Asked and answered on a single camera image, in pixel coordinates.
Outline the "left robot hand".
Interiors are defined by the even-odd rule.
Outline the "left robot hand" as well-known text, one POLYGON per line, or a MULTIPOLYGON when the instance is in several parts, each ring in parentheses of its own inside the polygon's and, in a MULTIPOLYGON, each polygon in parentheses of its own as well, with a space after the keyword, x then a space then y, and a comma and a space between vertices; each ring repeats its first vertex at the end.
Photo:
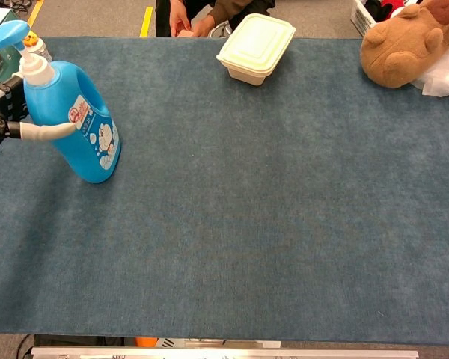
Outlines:
POLYGON ((53 126, 26 123, 27 116, 23 79, 15 73, 6 82, 0 82, 0 145, 6 138, 51 141, 65 138, 75 131, 71 123, 53 126))

